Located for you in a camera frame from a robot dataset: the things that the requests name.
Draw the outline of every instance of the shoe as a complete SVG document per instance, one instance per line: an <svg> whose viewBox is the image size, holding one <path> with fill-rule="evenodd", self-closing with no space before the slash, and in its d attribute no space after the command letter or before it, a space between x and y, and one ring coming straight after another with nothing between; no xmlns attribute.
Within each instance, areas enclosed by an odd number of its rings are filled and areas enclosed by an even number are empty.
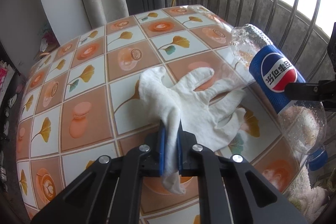
<svg viewBox="0 0 336 224"><path fill-rule="evenodd" d="M15 93L15 95L8 100L8 106L9 106L9 108L13 107L14 103L16 102L16 98L17 98L17 94Z"/></svg>
<svg viewBox="0 0 336 224"><path fill-rule="evenodd" d="M7 181L7 176L5 174L0 174L0 181L5 183Z"/></svg>
<svg viewBox="0 0 336 224"><path fill-rule="evenodd" d="M3 183L2 186L3 186L3 189L6 191L6 193L8 193L8 186L7 186L7 184Z"/></svg>
<svg viewBox="0 0 336 224"><path fill-rule="evenodd" d="M8 128L9 128L9 121L7 120L4 127L3 127L3 133L8 136Z"/></svg>
<svg viewBox="0 0 336 224"><path fill-rule="evenodd" d="M23 90L23 84L18 84L18 86L16 87L15 93L20 93Z"/></svg>
<svg viewBox="0 0 336 224"><path fill-rule="evenodd" d="M0 166L3 166L3 151L0 152Z"/></svg>

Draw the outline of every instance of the plastic bottle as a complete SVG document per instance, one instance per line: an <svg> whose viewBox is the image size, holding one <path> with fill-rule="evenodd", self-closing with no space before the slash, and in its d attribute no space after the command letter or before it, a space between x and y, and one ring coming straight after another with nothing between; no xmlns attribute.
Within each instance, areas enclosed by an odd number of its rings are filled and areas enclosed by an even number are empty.
<svg viewBox="0 0 336 224"><path fill-rule="evenodd" d="M273 105L288 143L294 150L306 155L320 154L318 151L326 153L320 149L327 123L322 103L291 101L284 94L287 83L305 82L301 74L257 27L251 24L236 27L231 35L231 49L235 57L249 68Z"/></svg>

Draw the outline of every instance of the patterned tablecloth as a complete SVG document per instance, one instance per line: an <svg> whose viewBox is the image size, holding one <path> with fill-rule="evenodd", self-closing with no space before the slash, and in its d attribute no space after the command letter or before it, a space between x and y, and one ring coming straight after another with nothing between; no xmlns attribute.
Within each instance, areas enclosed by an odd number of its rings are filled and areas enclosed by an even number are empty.
<svg viewBox="0 0 336 224"><path fill-rule="evenodd" d="M34 65L22 101L16 153L30 217L100 155L125 155L157 130L142 109L137 81L145 69L162 65L167 87L204 66L215 75L201 89L223 77L244 87L245 123L217 153L243 155L284 191L302 159L281 136L268 100L228 47L231 28L200 5L155 10L92 30ZM140 222L199 223L197 178L182 182L186 194L173 195L159 178L144 179Z"/></svg>

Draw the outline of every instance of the blue bottle label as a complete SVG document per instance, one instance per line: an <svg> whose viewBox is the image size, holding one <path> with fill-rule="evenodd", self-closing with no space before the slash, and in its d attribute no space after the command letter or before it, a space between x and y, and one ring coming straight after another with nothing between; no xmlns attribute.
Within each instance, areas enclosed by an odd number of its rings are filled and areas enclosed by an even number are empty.
<svg viewBox="0 0 336 224"><path fill-rule="evenodd" d="M305 83L292 63L274 45L263 47L252 59L249 72L279 114L293 102L285 96L288 83Z"/></svg>

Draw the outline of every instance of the metal screw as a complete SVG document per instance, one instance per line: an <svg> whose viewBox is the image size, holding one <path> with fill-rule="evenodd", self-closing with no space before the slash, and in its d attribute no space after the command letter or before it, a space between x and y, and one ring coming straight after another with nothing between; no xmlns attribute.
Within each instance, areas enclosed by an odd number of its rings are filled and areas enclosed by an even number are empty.
<svg viewBox="0 0 336 224"><path fill-rule="evenodd" d="M149 145L146 145L146 144L142 144L139 146L139 150L142 151L142 152L147 152L150 150L150 147Z"/></svg>
<svg viewBox="0 0 336 224"><path fill-rule="evenodd" d="M235 161L235 162L242 162L243 161L243 157L241 155L233 155L232 156L232 159Z"/></svg>
<svg viewBox="0 0 336 224"><path fill-rule="evenodd" d="M193 150L201 152L203 150L203 146L200 144L194 144L193 145Z"/></svg>
<svg viewBox="0 0 336 224"><path fill-rule="evenodd" d="M106 164L106 163L108 163L109 161L110 161L109 156L100 156L100 157L99 157L99 162L100 162L101 164Z"/></svg>

